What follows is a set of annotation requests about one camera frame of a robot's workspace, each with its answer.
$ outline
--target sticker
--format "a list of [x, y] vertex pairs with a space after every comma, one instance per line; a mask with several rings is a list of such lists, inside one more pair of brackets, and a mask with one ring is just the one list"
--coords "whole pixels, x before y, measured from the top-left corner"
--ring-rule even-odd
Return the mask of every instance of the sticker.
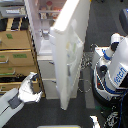
[[26, 54], [13, 54], [13, 58], [27, 58]]
[[70, 42], [67, 42], [67, 44], [66, 44], [66, 49], [67, 50], [69, 49], [69, 46], [70, 46]]
[[8, 39], [13, 39], [11, 34], [6, 34], [6, 36], [7, 36]]
[[20, 15], [26, 15], [25, 8], [24, 7], [19, 8], [19, 13], [20, 13]]
[[5, 56], [0, 56], [0, 58], [5, 58]]

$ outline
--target door handle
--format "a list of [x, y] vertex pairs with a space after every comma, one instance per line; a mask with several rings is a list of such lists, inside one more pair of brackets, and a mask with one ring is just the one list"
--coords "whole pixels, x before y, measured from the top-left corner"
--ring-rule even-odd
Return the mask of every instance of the door handle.
[[56, 83], [56, 81], [55, 81], [55, 80], [53, 80], [52, 82], [53, 82], [53, 83]]
[[49, 61], [49, 64], [53, 64], [54, 65], [54, 62], [53, 61]]
[[0, 62], [0, 64], [7, 64], [8, 63], [8, 59], [5, 62]]
[[13, 73], [0, 73], [0, 76], [7, 76], [7, 75], [14, 75], [15, 74], [15, 70]]
[[0, 92], [6, 93], [7, 91], [3, 91], [3, 88], [5, 88], [5, 87], [1, 86]]

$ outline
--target open refrigerator door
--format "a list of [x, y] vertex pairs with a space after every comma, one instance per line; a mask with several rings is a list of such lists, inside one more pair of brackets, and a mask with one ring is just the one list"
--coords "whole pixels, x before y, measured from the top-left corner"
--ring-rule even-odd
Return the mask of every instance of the open refrigerator door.
[[66, 110], [79, 77], [90, 10], [89, 0], [68, 0], [50, 29], [61, 108]]

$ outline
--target wooden cabinet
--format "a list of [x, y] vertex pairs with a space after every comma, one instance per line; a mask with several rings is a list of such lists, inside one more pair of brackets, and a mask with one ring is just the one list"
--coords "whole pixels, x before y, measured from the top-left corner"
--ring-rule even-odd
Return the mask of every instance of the wooden cabinet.
[[30, 49], [27, 31], [0, 32], [0, 49]]
[[0, 32], [0, 95], [12, 88], [19, 88], [30, 72], [39, 74], [37, 81], [33, 82], [34, 91], [39, 92], [39, 86], [43, 85], [30, 32], [11, 31], [10, 21], [12, 19], [8, 20], [6, 31]]

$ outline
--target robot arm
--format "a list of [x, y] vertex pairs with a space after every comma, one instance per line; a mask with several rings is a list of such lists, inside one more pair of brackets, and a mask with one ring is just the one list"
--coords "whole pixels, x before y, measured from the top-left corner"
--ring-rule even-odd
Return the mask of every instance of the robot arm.
[[102, 50], [103, 56], [99, 60], [101, 71], [107, 70], [111, 62], [112, 56], [115, 53], [116, 48], [122, 39], [123, 37], [120, 36], [118, 33], [115, 33], [111, 36], [111, 45], [106, 50]]
[[24, 103], [27, 102], [39, 102], [42, 96], [42, 91], [39, 93], [35, 93], [33, 89], [32, 81], [36, 80], [37, 74], [31, 72], [29, 76], [27, 76], [19, 89], [18, 98], [22, 100]]
[[14, 88], [0, 98], [0, 128], [23, 108], [24, 103], [40, 101], [43, 92], [40, 90], [39, 93], [35, 93], [32, 85], [32, 81], [36, 78], [37, 74], [31, 72], [23, 80], [19, 90]]

